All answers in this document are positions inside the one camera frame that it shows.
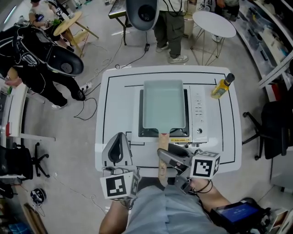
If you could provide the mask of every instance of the metal stand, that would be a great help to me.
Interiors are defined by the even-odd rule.
[[[123,24],[122,22],[121,22],[121,20],[117,17],[117,18],[115,18],[121,25],[122,25],[122,27],[123,27],[123,40],[124,40],[124,45],[126,46],[126,41],[125,41],[125,34],[126,34],[126,29],[128,28],[128,27],[132,27],[132,25],[128,22],[128,17],[127,16],[125,16],[125,24]]]
[[[202,49],[200,49],[200,48],[196,48],[196,47],[194,47],[194,46],[192,46],[190,49],[191,49],[191,51],[192,51],[192,53],[193,53],[193,55],[194,55],[194,57],[195,57],[195,59],[196,59],[196,62],[197,62],[198,64],[200,64],[200,63],[198,62],[197,57],[196,57],[196,55],[195,55],[195,53],[194,53],[193,50],[196,49],[196,50],[198,50],[198,51],[202,51],[202,57],[201,57],[201,64],[200,64],[200,65],[204,65],[204,64],[203,64],[204,52],[209,53],[209,54],[210,54],[210,57],[209,57],[209,59],[207,60],[207,62],[206,62],[206,64],[205,64],[205,66],[209,66],[212,62],[214,62],[217,58],[219,58],[220,53],[221,53],[221,51],[222,51],[222,47],[223,47],[224,41],[225,41],[225,38],[222,37],[221,40],[220,40],[218,43],[216,43],[217,46],[216,46],[216,48],[213,50],[213,52],[211,53],[211,52],[205,50],[205,37],[206,37],[206,31],[205,31],[204,29],[201,28],[200,31],[198,32],[198,34],[197,34],[197,36],[196,36],[196,38],[195,38],[195,43],[197,42],[197,40],[200,38],[201,35],[203,35],[203,47],[202,47]],[[212,58],[213,55],[215,56],[215,58],[209,63],[209,61],[210,61],[210,59]]]

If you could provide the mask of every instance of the person in white shirt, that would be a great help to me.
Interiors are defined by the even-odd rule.
[[[159,17],[154,27],[157,39],[156,52],[170,49],[168,62],[185,63],[186,55],[181,55],[181,40],[184,34],[184,15],[182,0],[159,0]]]
[[[56,15],[56,8],[47,1],[31,0],[32,8],[28,14],[30,22],[35,27],[42,28],[45,33],[60,46],[67,48],[68,50],[74,52],[74,49],[66,44],[66,42],[61,39],[60,35],[54,36],[54,31],[58,25],[52,25],[55,19],[58,19]],[[62,36],[70,41],[68,33],[65,31]]]

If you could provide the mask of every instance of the hand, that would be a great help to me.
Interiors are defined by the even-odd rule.
[[[51,22],[50,19],[46,19],[46,20],[45,20],[45,25],[44,25],[44,26],[45,26],[46,28],[50,28],[50,27],[52,26],[52,24],[53,24],[53,23]]]
[[[22,80],[17,77],[15,80],[6,80],[5,84],[8,86],[18,87],[22,83]]]
[[[225,7],[225,2],[224,0],[217,0],[217,5],[221,8],[224,8]]]

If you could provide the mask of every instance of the black pants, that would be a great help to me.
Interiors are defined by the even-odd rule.
[[[68,88],[73,99],[81,100],[78,95],[80,88],[72,77],[49,71],[44,65],[40,65],[37,68],[23,66],[23,68],[16,69],[19,77],[28,88],[57,106],[66,105],[67,99],[56,89],[53,81]]]
[[[177,58],[181,54],[181,40],[184,34],[184,17],[182,13],[173,17],[167,11],[160,11],[154,27],[157,47],[162,48],[169,43],[170,56]]]
[[[79,100],[77,93],[80,90],[80,88],[77,82],[72,77],[64,76],[61,74],[54,74],[50,76],[49,79],[45,78],[45,81],[46,81],[45,89],[42,93],[40,93],[40,95],[47,98],[53,104],[57,106],[65,106],[67,104],[67,99],[64,98],[62,93],[60,93],[56,89],[53,81],[61,85],[64,85],[71,92],[72,98]]]

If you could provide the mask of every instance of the olive oil bottle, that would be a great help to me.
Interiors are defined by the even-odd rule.
[[[235,76],[232,73],[229,73],[226,79],[220,80],[215,89],[212,91],[211,96],[219,99],[226,91],[229,90],[229,86],[233,80],[235,80]]]

